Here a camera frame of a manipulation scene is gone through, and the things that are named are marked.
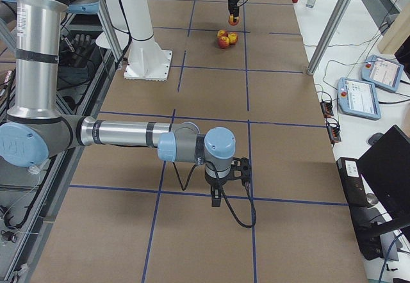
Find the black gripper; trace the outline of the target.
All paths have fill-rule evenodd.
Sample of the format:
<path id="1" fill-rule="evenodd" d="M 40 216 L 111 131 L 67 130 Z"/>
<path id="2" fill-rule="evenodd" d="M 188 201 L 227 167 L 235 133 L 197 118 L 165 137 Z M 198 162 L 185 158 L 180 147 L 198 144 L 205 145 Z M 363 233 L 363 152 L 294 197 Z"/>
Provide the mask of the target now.
<path id="1" fill-rule="evenodd" d="M 230 180 L 231 167 L 222 171 L 215 172 L 215 169 L 210 164 L 205 164 L 205 179 L 211 185 L 211 206 L 220 207 L 221 191 L 219 186 L 223 186 Z"/>
<path id="2" fill-rule="evenodd" d="M 239 0 L 227 0 L 228 1 L 228 10 L 230 15 L 239 16 Z"/>

